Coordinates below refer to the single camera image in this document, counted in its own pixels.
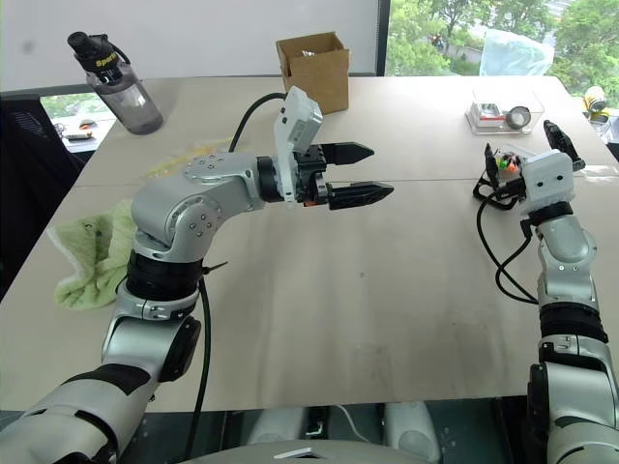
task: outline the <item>plastic container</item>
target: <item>plastic container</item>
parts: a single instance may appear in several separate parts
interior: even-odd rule
[[[530,133],[544,114],[533,91],[476,88],[466,110],[473,133]]]

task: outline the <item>brown cardboard box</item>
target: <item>brown cardboard box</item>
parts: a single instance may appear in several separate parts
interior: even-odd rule
[[[295,85],[318,102],[323,114],[348,107],[350,51],[335,32],[277,41],[283,86]],[[304,56],[303,51],[315,54]]]

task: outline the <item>gray water bottle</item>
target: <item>gray water bottle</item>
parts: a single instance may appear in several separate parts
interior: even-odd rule
[[[67,42],[86,71],[86,82],[127,131],[146,134],[162,126],[163,116],[137,80],[129,58],[107,40],[107,34],[88,36],[74,32]]]

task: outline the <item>silver robotic arm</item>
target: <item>silver robotic arm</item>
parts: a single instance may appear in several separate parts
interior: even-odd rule
[[[519,199],[527,227],[533,226],[540,240],[542,339],[539,363],[530,370],[528,421],[542,462],[617,463],[617,381],[591,277],[598,247],[570,206],[573,171],[584,162],[557,126],[546,121],[545,131],[553,148],[545,154],[529,156],[508,147],[507,153],[517,156],[518,178],[499,185],[494,156],[486,163],[494,177],[486,185],[494,184],[501,200]]]
[[[266,202],[339,209],[393,191],[378,183],[326,183],[328,163],[353,163],[373,151],[353,143],[311,145],[321,122],[318,105],[293,87],[275,122],[275,159],[236,153],[196,158],[181,175],[137,193],[132,213],[138,230],[102,365],[67,380],[7,426],[0,433],[0,462],[116,462],[158,385],[189,368],[200,331],[191,313],[205,274],[202,260],[224,221]]]

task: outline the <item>wire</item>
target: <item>wire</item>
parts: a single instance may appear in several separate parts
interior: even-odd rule
[[[200,292],[200,299],[202,300],[202,310],[204,311],[204,357],[202,359],[200,387],[198,388],[195,406],[193,407],[192,425],[187,437],[187,444],[185,445],[184,461],[192,458],[193,442],[195,441],[195,433],[197,432],[197,425],[200,421],[204,393],[206,392],[206,381],[209,377],[209,365],[211,364],[211,305],[209,303],[208,293],[206,293],[204,277],[198,281],[197,286]]]
[[[516,282],[516,280],[507,272],[507,270],[505,269],[505,267],[507,266],[507,264],[509,264],[511,261],[507,262],[507,264],[503,265],[501,263],[499,263],[499,260],[496,259],[496,256],[494,256],[494,253],[492,252],[492,250],[490,249],[490,246],[487,244],[487,240],[486,240],[486,236],[484,235],[484,230],[482,229],[482,213],[484,212],[484,208],[487,206],[487,204],[489,203],[489,201],[496,196],[496,192],[494,191],[493,193],[491,193],[480,205],[479,210],[477,210],[477,233],[480,236],[480,240],[482,241],[482,245],[484,246],[484,249],[486,250],[487,255],[490,257],[490,259],[492,260],[492,262],[495,264],[495,266],[498,268],[497,272],[499,273],[499,276],[501,274],[503,274],[509,282],[511,282],[515,288],[517,288],[520,292],[522,292],[523,295],[525,295],[527,298],[522,298],[519,297],[517,295],[514,295],[512,293],[510,293],[509,291],[507,291],[505,289],[505,287],[503,287],[503,285],[500,283],[500,279],[499,279],[499,283],[497,283],[497,286],[499,287],[499,290],[506,296],[519,301],[519,302],[523,302],[523,303],[529,303],[531,305],[536,305],[538,303],[538,301],[535,299],[535,297],[533,297],[533,295],[531,295],[529,292],[527,292],[518,282]],[[516,256],[510,256],[510,258],[512,258],[512,260],[514,260],[517,256],[519,255],[516,254]]]
[[[357,430],[357,427],[355,426],[355,422],[350,417],[350,414],[348,413],[348,410],[346,408],[344,408],[341,404],[335,404],[334,406],[336,408],[340,408],[341,411],[344,413],[344,415],[348,419],[348,423],[350,424],[350,428],[352,429],[352,433],[354,433],[357,436],[357,438],[359,438],[361,441],[366,442],[366,443],[371,443],[370,440],[368,440],[361,433],[359,433],[359,430]]]
[[[256,100],[254,103],[251,104],[251,106],[248,108],[248,110],[243,115],[243,119],[241,119],[241,123],[239,124],[239,127],[237,128],[236,132],[234,133],[234,137],[232,137],[232,141],[230,142],[230,148],[228,148],[228,152],[232,153],[236,149],[236,144],[239,143],[239,138],[241,138],[241,133],[243,132],[243,129],[245,128],[245,124],[248,123],[248,119],[250,118],[251,114],[255,111],[255,109],[264,102],[268,102],[269,100],[277,100],[277,99],[286,100],[286,94],[283,94],[280,92],[276,92],[274,94],[267,94],[264,97],[260,97],[258,100]]]
[[[522,245],[520,245],[518,249],[514,251],[514,253],[512,253],[512,255],[509,258],[507,258],[505,261],[501,263],[501,265],[496,269],[496,273],[494,273],[494,283],[496,283],[496,286],[499,287],[499,290],[501,290],[501,292],[503,292],[505,295],[508,295],[509,297],[514,298],[515,300],[522,301],[523,303],[529,303],[532,305],[536,305],[538,303],[537,300],[524,299],[521,297],[517,297],[516,295],[512,295],[510,292],[508,292],[505,289],[505,287],[503,287],[503,284],[501,283],[501,274],[505,273],[505,268],[507,267],[507,265],[510,264],[512,261],[514,261],[516,258],[518,258],[519,255],[529,246],[530,243],[531,243],[531,236],[528,236],[524,239],[524,242],[522,242]]]

